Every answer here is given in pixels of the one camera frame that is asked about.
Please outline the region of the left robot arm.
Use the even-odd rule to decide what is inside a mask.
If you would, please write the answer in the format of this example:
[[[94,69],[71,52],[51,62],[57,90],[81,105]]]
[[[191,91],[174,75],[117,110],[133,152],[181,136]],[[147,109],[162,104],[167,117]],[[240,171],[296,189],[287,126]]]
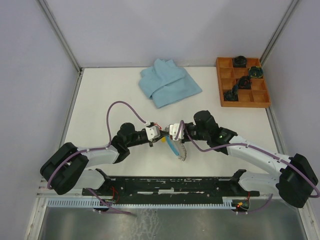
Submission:
[[[120,163],[129,156],[130,147],[153,146],[169,133],[169,126],[161,129],[152,122],[137,131],[132,123],[127,122],[120,126],[110,145],[84,148],[76,147],[71,142],[65,143],[44,163],[40,174],[58,195],[64,195],[73,188],[92,188],[99,195],[106,195],[111,183],[96,166]]]

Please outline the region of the metal key organizer plate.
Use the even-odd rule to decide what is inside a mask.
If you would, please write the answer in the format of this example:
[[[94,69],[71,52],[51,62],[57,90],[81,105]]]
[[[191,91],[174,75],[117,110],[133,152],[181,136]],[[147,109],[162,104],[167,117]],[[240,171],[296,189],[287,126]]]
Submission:
[[[164,129],[166,132],[169,132],[169,125],[165,127]],[[182,143],[182,140],[172,140],[170,136],[165,136],[166,142],[170,149],[173,151],[173,153],[181,160],[185,161],[187,158],[187,150]]]

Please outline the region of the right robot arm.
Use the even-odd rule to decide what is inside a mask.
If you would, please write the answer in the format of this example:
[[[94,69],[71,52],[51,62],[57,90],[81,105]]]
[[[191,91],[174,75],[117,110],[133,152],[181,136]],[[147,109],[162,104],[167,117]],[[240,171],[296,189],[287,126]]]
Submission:
[[[245,169],[236,172],[236,179],[229,183],[236,196],[257,191],[278,195],[296,208],[302,208],[308,199],[319,198],[319,182],[307,158],[301,154],[289,156],[275,153],[249,142],[236,132],[220,127],[207,110],[197,112],[194,122],[181,121],[177,130],[183,141],[205,141],[206,151],[217,151],[242,159],[264,171],[254,173]]]

